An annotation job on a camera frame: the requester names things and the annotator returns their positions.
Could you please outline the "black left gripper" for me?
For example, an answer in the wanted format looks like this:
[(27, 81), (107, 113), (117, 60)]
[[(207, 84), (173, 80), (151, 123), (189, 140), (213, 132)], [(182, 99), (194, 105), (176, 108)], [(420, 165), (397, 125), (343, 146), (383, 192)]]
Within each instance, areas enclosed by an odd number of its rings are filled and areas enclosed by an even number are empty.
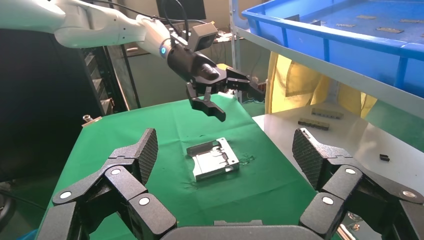
[(202, 111), (208, 117), (226, 120), (226, 113), (211, 101), (211, 95), (227, 90), (247, 92), (254, 100), (264, 101), (266, 93), (259, 85), (236, 69), (220, 69), (205, 55), (193, 52), (180, 44), (174, 45), (166, 57), (168, 67), (185, 82), (186, 93), (193, 110)]

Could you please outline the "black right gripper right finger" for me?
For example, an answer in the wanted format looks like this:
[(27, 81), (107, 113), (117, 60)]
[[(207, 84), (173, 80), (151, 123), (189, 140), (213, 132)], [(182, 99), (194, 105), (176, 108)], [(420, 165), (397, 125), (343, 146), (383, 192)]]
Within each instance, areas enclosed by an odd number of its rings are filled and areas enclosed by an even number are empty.
[(361, 217), (384, 240), (424, 237), (424, 197), (366, 169), (345, 149), (318, 142), (306, 128), (294, 132), (293, 157), (317, 191), (299, 224), (324, 240), (347, 213)]

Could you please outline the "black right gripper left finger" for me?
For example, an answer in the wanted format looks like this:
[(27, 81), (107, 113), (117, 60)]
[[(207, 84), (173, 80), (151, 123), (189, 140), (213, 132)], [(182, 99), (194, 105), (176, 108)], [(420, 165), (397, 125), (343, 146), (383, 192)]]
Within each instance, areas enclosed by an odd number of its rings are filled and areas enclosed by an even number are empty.
[(112, 214), (118, 214), (136, 239), (161, 239), (177, 221), (146, 187), (158, 149), (153, 128), (135, 144), (115, 149), (99, 170), (52, 198), (37, 239), (88, 240)]

